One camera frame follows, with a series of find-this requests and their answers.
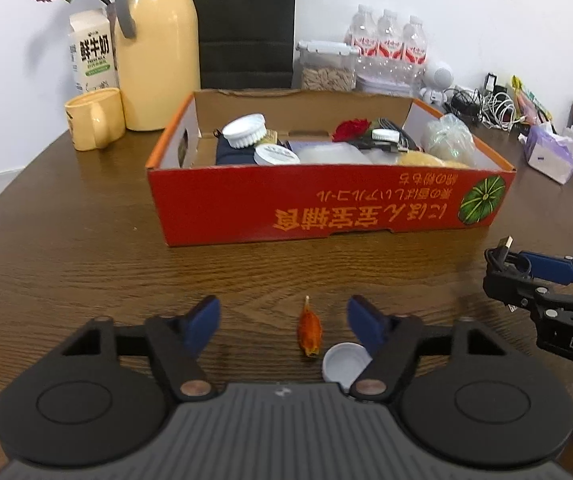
wood grain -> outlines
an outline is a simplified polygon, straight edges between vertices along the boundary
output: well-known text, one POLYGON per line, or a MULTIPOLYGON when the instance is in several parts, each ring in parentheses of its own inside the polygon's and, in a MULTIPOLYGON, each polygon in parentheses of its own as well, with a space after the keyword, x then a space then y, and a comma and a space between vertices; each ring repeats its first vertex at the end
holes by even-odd
MULTIPOLYGON (((541 359, 573 396, 573 363, 537 349, 527 313, 509 313, 481 288, 483 250, 507 234, 518 250, 573 254, 573 179, 562 187, 525 168, 506 134, 479 135, 520 167, 488 229, 174 249, 144 172, 158 134, 85 153, 61 136, 0 197, 0 389, 89 317, 137 323, 207 294, 222 301, 222 323, 200 362, 218 384, 319 380, 320 362, 301 357, 295 336, 303 298, 326 350, 353 340, 345 305, 362 294, 429 323, 474 316, 541 359)), ((560 460, 573 472, 573 437, 560 460)))

red rose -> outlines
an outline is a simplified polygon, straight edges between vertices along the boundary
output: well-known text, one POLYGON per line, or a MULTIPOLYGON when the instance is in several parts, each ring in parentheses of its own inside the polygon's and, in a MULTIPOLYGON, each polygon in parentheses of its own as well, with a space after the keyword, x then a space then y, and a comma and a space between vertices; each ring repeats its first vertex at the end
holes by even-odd
POLYGON ((363 136, 370 126, 368 119, 354 119, 344 121, 333 134, 333 142, 345 142, 363 136))

white milk carton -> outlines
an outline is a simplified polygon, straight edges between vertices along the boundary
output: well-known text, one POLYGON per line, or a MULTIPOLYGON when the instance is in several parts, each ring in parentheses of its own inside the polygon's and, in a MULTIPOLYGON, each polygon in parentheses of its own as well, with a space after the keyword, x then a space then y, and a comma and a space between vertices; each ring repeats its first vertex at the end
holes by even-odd
POLYGON ((113 58, 111 26, 101 9, 71 15, 70 53, 78 94, 116 88, 118 72, 113 58))

purple item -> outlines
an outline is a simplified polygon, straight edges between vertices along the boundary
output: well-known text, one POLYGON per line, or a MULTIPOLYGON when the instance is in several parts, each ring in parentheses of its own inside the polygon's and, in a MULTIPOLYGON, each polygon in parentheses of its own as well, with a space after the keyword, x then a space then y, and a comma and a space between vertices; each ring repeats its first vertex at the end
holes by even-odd
POLYGON ((531 126, 524 145, 528 165, 559 184, 566 184, 573 175, 573 156, 541 126, 531 126))

yellow mug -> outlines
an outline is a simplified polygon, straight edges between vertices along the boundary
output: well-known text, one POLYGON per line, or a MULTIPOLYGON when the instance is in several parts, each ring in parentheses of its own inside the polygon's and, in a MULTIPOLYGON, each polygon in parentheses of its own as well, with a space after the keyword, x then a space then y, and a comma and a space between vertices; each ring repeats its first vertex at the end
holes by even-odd
POLYGON ((124 135, 119 88, 103 88, 74 97, 64 105, 73 146, 80 152, 106 148, 124 135))

